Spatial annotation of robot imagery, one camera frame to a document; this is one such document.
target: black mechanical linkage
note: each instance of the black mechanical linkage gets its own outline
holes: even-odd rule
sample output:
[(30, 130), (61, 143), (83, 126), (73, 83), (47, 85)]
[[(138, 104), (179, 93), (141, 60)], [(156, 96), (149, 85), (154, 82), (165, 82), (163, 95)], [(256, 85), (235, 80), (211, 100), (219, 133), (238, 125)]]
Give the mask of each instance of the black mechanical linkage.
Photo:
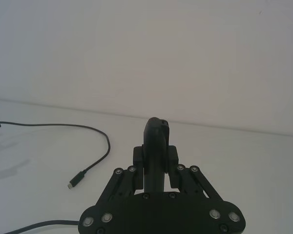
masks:
[[(224, 201), (197, 166), (179, 164), (168, 122), (151, 118), (133, 165), (116, 168), (95, 206), (80, 218), (80, 234), (240, 234), (245, 219)], [(164, 192), (164, 175), (179, 193)], [(144, 193), (135, 195), (144, 188)]]

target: silver rivet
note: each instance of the silver rivet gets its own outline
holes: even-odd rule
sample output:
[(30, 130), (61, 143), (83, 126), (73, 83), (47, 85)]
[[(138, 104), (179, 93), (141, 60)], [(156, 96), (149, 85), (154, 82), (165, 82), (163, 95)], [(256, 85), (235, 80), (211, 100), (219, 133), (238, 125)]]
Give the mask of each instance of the silver rivet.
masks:
[(219, 219), (220, 218), (220, 213), (219, 213), (218, 210), (210, 210), (209, 214), (214, 219)]
[(197, 172), (199, 169), (197, 167), (191, 167), (191, 171)]
[(110, 213), (105, 213), (104, 215), (102, 215), (102, 222), (103, 223), (108, 223), (109, 221), (111, 221), (113, 218), (112, 214)]
[(239, 217), (235, 212), (231, 212), (231, 213), (229, 213), (229, 218), (230, 218), (233, 222), (238, 222), (238, 221), (240, 221), (240, 217)]
[(184, 168), (185, 168), (185, 167), (184, 167), (183, 165), (181, 165), (181, 164), (179, 164), (179, 165), (177, 166), (177, 169), (178, 169), (179, 171), (182, 171)]
[(122, 170), (121, 169), (117, 169), (117, 170), (115, 170), (115, 173), (119, 175), (119, 174), (122, 173)]
[(91, 224), (93, 224), (93, 217), (87, 217), (83, 221), (84, 227), (89, 227)]

